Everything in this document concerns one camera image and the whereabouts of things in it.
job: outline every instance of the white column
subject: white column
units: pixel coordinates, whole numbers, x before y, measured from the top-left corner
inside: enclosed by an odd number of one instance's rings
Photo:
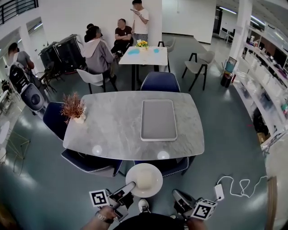
[[[237,27],[229,56],[237,59],[244,47],[248,35],[247,25],[250,25],[253,0],[240,0]]]
[[[26,51],[26,53],[30,56],[31,61],[34,62],[34,65],[35,65],[34,73],[43,72],[45,70],[43,63],[40,60],[40,57],[34,51],[34,46],[31,42],[26,24],[22,24],[20,26],[19,34],[22,39],[24,51]]]

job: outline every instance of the tray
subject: tray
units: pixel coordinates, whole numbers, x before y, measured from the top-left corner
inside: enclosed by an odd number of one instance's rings
[[[153,99],[142,102],[140,138],[144,142],[171,142],[177,139],[171,100]]]

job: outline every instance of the hood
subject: hood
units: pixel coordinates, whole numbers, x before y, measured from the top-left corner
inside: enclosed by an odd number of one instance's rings
[[[93,56],[97,46],[99,45],[101,39],[91,40],[84,44],[83,52],[81,53],[84,58],[90,58]]]

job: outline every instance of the ceiling light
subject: ceiling light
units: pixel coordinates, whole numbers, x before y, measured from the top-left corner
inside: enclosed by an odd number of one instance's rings
[[[43,25],[43,23],[39,24],[38,26],[36,26],[36,27],[34,28],[34,30],[37,29],[37,28],[39,28],[39,27],[42,26],[42,25]]]
[[[226,10],[226,11],[228,11],[228,12],[230,12],[230,13],[233,13],[233,14],[237,14],[236,12],[234,12],[234,11],[232,11],[232,10],[229,10],[229,9],[226,9],[226,8],[224,8],[224,7],[219,7],[219,8],[221,8],[221,9],[223,9],[223,10]]]
[[[260,24],[266,26],[266,24],[264,22],[261,22],[258,18],[255,18],[254,16],[251,15],[251,17],[256,20],[257,22],[259,22]]]
[[[276,34],[281,40],[284,40],[284,38],[281,37],[279,33],[275,32],[275,34]]]
[[[250,20],[252,23],[254,23],[255,25],[259,25],[257,22],[254,22],[253,20]]]

